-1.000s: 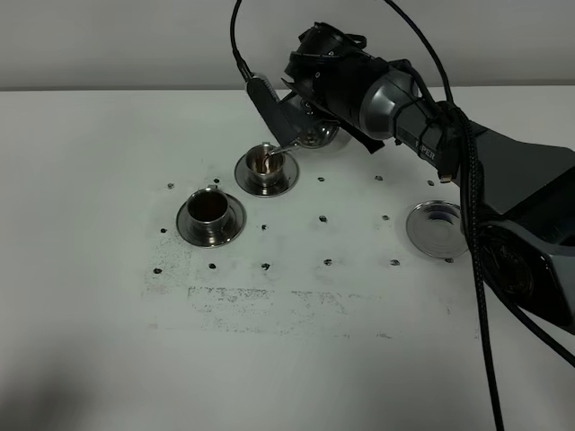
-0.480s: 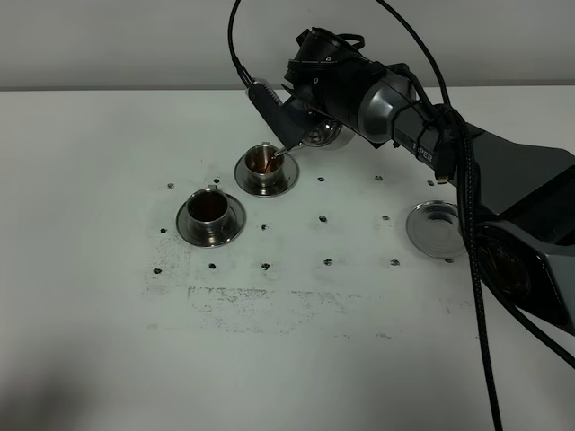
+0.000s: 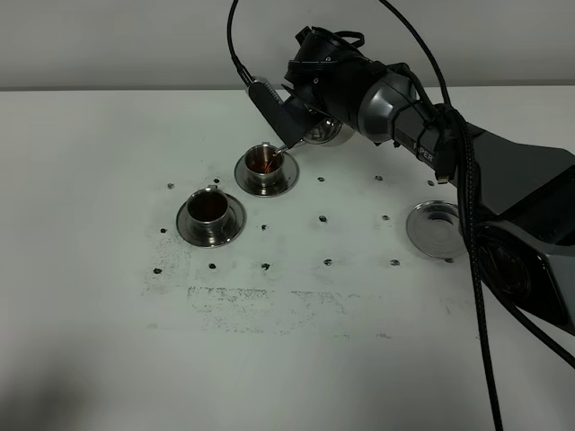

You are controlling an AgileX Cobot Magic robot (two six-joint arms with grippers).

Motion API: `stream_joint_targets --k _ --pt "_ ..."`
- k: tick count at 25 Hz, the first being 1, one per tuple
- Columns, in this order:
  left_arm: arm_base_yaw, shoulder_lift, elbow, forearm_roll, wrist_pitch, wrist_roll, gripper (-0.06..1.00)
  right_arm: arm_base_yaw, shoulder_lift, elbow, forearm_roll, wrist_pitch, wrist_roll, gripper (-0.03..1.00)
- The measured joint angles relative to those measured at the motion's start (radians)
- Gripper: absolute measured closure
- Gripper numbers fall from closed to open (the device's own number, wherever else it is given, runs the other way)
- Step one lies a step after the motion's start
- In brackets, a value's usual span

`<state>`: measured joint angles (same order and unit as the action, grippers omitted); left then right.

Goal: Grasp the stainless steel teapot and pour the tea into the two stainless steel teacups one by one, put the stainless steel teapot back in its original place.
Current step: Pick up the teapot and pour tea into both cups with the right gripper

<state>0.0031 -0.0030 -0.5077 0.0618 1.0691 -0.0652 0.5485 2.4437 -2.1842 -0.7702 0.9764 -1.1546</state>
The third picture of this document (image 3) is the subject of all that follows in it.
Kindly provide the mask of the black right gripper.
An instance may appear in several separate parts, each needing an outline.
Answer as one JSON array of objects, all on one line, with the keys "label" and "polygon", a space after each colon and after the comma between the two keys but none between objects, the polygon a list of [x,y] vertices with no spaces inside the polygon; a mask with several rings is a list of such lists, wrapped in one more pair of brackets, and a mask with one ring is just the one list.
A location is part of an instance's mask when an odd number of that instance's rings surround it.
[{"label": "black right gripper", "polygon": [[313,129],[319,127],[329,116],[319,110],[310,107],[304,100],[296,95],[296,92],[287,85],[282,85],[287,92],[287,98],[283,101],[282,107],[287,111],[288,116],[301,130],[303,135],[309,134]]}]

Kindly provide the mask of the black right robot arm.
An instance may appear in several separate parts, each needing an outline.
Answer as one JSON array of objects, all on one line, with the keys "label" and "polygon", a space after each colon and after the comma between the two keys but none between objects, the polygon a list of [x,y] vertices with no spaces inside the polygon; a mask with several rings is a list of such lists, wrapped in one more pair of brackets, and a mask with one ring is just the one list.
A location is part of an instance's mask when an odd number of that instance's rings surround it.
[{"label": "black right robot arm", "polygon": [[460,187],[459,146],[473,149],[475,234],[483,283],[494,293],[566,331],[574,330],[574,157],[561,148],[523,145],[432,104],[405,64],[360,52],[351,31],[302,29],[289,62],[291,94],[370,141],[409,150],[440,179]]}]

